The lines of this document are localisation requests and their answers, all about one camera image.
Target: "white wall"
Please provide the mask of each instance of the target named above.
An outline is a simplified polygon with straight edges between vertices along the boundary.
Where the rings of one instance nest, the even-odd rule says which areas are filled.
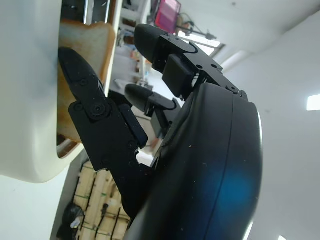
[[[320,239],[320,12],[226,74],[261,115],[263,180],[250,240]]]

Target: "white ceiling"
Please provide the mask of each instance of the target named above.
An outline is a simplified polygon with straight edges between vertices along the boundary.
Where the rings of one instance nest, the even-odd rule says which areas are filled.
[[[320,0],[179,0],[200,29],[256,53],[320,8]]]

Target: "screw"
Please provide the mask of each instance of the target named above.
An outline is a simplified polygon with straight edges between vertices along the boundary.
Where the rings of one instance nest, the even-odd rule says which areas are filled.
[[[86,80],[86,79],[82,79],[81,81],[80,81],[80,86],[85,86],[85,85],[87,85],[88,84],[88,81]]]
[[[84,109],[84,106],[82,106],[82,104],[78,103],[76,105],[74,105],[74,110],[77,112],[80,112]]]
[[[102,114],[104,114],[106,111],[105,106],[102,103],[95,103],[94,105],[92,105],[91,107],[91,114],[95,117],[99,117]]]

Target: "toast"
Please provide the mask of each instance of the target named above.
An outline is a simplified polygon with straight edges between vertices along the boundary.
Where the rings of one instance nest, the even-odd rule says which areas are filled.
[[[84,25],[77,21],[62,20],[59,31],[59,47],[69,47],[79,53],[106,82],[108,66],[115,42],[113,27],[104,22]],[[81,143],[79,134],[69,115],[68,108],[76,101],[71,93],[60,64],[58,64],[57,133]]]

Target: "ceiling light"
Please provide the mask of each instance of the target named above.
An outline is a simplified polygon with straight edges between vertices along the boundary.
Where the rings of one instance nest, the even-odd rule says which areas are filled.
[[[197,44],[203,44],[203,45],[207,45],[210,46],[212,48],[217,48],[220,46],[221,42],[216,41],[216,40],[208,40],[203,36],[198,36],[195,34],[190,34],[189,36],[186,36],[186,34],[183,31],[179,31],[178,36],[182,39],[185,40],[190,40],[192,42],[195,42]]]
[[[320,94],[308,97],[306,110],[307,111],[320,110]]]

